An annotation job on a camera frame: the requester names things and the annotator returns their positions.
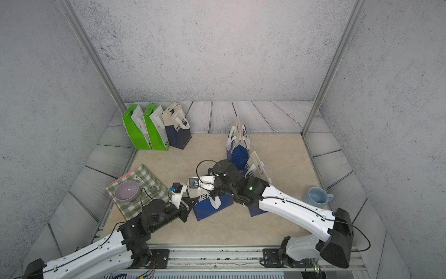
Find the blue white takeout bag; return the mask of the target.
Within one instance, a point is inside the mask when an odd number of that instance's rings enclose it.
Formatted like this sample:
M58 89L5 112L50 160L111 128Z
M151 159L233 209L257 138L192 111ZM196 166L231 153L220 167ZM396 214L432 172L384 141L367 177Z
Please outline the blue white takeout bag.
M198 178L200 180L200 188L187 188L187 194L190 198L199 198L199 202L193 208L197 221L208 218L211 215L233 205L232 196L228 194L215 197L210 195L211 190L214 190L215 178L215 176L202 176L201 178Z

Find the dark navy takeaway bag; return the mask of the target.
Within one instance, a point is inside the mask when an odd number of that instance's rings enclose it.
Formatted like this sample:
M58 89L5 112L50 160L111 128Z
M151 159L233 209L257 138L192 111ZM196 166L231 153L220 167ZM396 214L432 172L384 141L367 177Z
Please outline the dark navy takeaway bag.
M171 147L184 150L190 139L190 123L179 103L173 102L164 110L163 122Z

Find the green white takeout bag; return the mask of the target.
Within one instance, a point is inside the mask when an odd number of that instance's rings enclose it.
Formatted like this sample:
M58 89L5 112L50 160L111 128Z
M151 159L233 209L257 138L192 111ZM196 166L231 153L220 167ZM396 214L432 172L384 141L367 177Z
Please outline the green white takeout bag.
M160 105L150 103L144 113L144 120L152 149L159 151L167 151L170 146L166 128L162 120L163 112L164 110Z
M137 104L130 105L121 118L124 123L124 130L134 147L138 150L152 149L141 106Z

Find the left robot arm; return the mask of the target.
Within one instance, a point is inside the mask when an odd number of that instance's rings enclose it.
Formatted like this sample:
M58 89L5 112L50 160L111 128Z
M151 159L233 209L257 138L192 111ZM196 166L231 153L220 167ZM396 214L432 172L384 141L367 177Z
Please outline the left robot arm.
M182 198L179 206L154 199L126 222L118 222L103 240L62 258L28 264L22 279L97 279L119 269L154 266L147 242L176 219L186 222L198 198Z

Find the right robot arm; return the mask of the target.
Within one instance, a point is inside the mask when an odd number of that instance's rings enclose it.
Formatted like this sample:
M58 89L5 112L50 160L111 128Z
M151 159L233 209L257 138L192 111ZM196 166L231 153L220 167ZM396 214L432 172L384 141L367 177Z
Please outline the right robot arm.
M294 261L323 259L333 266L347 269L353 245L354 229L350 214L344 209L331 211L300 201L257 177L245 177L228 160L212 168L215 176L212 195L228 194L244 206L257 204L306 229L310 235L286 237L281 245L286 258Z

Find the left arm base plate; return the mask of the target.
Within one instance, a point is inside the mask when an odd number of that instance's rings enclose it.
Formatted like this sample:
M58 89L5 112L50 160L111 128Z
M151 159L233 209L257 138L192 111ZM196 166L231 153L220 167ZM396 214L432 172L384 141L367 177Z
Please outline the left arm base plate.
M166 269L169 261L169 249L151 249L149 264L150 269Z

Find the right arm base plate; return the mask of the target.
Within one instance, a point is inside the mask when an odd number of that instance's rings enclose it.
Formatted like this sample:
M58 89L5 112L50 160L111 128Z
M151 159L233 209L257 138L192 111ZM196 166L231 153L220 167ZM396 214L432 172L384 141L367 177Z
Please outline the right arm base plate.
M277 249L265 248L262 250L263 258L259 261L261 266L265 268L310 268L312 267L311 259L303 259L301 261L293 260L286 254L286 245L291 237L285 237L281 246Z

